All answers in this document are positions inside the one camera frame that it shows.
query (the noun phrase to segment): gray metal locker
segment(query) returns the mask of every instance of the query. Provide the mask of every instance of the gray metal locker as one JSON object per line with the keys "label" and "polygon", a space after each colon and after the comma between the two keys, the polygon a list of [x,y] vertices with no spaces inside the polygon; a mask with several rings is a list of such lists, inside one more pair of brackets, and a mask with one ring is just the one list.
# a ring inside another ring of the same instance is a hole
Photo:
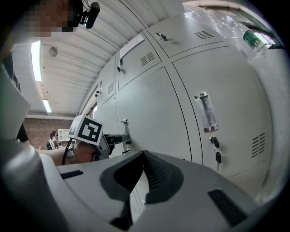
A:
{"label": "gray metal locker", "polygon": [[100,93],[97,97],[99,108],[115,94],[115,60],[116,57],[113,56],[100,72],[98,78]]}
{"label": "gray metal locker", "polygon": [[[94,119],[104,124],[104,134],[120,134],[117,119],[116,99],[108,100],[101,108],[94,111]],[[121,144],[117,144],[110,158],[122,155]]]}
{"label": "gray metal locker", "polygon": [[165,68],[131,81],[116,100],[119,121],[129,122],[132,151],[150,150],[191,161],[183,114]]}
{"label": "gray metal locker", "polygon": [[[217,170],[214,145],[222,149],[219,173],[225,177],[253,168],[271,154],[271,116],[258,77],[238,51],[216,48],[174,62],[197,115],[202,139],[203,164]],[[199,104],[195,98],[207,92],[211,102]],[[216,120],[218,129],[204,132],[204,121]]]}
{"label": "gray metal locker", "polygon": [[[184,15],[161,21],[147,31],[156,39],[168,57],[202,45],[222,42],[216,36],[217,33],[187,20]],[[160,39],[156,33],[165,35],[167,41]]]}
{"label": "gray metal locker", "polygon": [[119,89],[122,89],[134,78],[161,62],[150,42],[143,34],[141,35],[144,41],[122,58],[122,71],[118,73]]}

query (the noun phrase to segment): fluorescent light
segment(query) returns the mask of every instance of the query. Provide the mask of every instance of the fluorescent light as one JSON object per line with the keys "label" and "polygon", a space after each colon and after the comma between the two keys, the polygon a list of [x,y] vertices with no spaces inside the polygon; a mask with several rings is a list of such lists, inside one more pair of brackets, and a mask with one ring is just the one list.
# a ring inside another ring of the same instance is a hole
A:
{"label": "fluorescent light", "polygon": [[48,100],[47,99],[42,99],[42,101],[44,103],[44,106],[45,106],[45,109],[46,109],[47,113],[51,113],[51,109],[50,109]]}
{"label": "fluorescent light", "polygon": [[42,81],[40,70],[40,48],[41,40],[31,44],[31,60],[34,78],[36,81]]}

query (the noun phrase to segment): brick wall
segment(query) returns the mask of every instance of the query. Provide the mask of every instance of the brick wall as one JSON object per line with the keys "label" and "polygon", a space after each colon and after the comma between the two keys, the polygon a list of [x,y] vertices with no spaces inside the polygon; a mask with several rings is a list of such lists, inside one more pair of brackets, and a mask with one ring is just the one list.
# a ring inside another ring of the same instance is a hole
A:
{"label": "brick wall", "polygon": [[[50,139],[50,133],[52,131],[58,132],[59,129],[69,129],[72,122],[72,120],[26,118],[24,127],[31,145],[35,149],[41,147],[42,150],[46,150],[46,142]],[[61,142],[61,144],[66,146],[67,142]]]}

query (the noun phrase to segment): camera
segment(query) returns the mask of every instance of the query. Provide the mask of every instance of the camera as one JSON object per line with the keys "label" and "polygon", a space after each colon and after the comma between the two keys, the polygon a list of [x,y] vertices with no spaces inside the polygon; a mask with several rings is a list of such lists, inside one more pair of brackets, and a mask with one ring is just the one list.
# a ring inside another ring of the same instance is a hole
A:
{"label": "camera", "polygon": [[83,12],[82,20],[80,24],[84,24],[87,29],[92,28],[99,12],[100,12],[100,5],[97,2],[93,2],[90,5],[89,10]]}

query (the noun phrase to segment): key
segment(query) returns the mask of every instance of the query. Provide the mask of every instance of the key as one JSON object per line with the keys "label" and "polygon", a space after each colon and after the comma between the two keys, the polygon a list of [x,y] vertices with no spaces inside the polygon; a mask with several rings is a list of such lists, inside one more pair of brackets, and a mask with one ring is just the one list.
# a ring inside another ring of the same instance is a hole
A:
{"label": "key", "polygon": [[216,152],[216,161],[217,161],[217,171],[218,171],[219,164],[222,162],[222,155],[218,151]]}

